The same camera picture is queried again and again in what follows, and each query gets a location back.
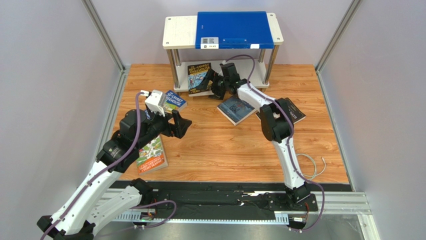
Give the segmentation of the black 169-Storey Treehouse book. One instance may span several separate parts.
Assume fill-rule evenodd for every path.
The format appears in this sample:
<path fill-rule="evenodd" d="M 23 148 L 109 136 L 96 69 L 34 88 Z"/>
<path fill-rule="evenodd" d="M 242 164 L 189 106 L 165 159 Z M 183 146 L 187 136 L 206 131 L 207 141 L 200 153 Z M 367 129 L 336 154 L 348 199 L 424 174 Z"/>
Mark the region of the black 169-Storey Treehouse book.
<path fill-rule="evenodd" d="M 190 97 L 209 96 L 213 94 L 211 90 L 200 90 L 200 83 L 209 69 L 211 69 L 210 62 L 187 66 L 188 95 Z"/>

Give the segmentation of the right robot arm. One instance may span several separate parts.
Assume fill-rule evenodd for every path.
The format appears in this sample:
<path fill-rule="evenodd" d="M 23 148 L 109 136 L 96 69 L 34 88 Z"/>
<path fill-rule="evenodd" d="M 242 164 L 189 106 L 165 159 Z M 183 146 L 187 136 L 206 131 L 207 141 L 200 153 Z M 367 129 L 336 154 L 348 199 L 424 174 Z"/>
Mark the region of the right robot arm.
<path fill-rule="evenodd" d="M 241 78 L 233 63 L 221 64 L 220 67 L 221 74 L 209 68 L 201 78 L 202 84 L 209 86 L 216 99 L 222 100 L 228 92 L 258 111 L 262 133 L 273 144 L 279 158 L 290 207 L 313 210 L 316 203 L 311 199 L 309 188 L 313 181 L 304 177 L 300 169 L 294 149 L 294 123 L 288 104 L 283 98 L 275 99 L 264 94 L 248 79 Z"/>

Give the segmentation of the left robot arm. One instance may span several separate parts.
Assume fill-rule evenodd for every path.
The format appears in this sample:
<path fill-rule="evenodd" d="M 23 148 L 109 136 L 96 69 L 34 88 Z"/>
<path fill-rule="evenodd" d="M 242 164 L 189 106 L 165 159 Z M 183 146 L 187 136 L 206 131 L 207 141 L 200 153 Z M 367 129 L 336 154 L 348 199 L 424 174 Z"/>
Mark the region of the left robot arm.
<path fill-rule="evenodd" d="M 92 240 L 99 231 L 122 212 L 139 204 L 148 204 L 152 188 L 137 178 L 117 197 L 97 206 L 106 190 L 139 158 L 139 151 L 160 134 L 181 139 L 192 121 L 171 113 L 133 109 L 125 114 L 111 139 L 96 156 L 92 169 L 72 197 L 53 215 L 42 216 L 37 226 L 42 239 Z"/>

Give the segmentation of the Nineteen Eighty-Four book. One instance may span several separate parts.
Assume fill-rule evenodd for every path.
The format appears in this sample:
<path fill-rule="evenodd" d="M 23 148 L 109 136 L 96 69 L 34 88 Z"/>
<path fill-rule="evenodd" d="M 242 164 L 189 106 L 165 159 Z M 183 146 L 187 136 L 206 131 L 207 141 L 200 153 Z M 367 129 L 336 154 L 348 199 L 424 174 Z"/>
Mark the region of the Nineteen Eighty-Four book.
<path fill-rule="evenodd" d="M 217 106 L 217 109 L 234 125 L 238 125 L 257 110 L 249 103 L 231 96 Z"/>

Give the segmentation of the orange 78-Storey Treehouse book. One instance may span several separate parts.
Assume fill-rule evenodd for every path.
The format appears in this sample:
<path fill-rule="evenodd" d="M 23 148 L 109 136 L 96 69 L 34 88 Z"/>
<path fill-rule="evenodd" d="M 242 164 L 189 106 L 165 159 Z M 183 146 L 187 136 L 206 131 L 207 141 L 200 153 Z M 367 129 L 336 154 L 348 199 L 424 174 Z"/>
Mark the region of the orange 78-Storey Treehouse book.
<path fill-rule="evenodd" d="M 164 144 L 160 136 L 153 139 L 139 150 L 139 158 L 135 161 L 139 175 L 145 175 L 169 166 Z"/>

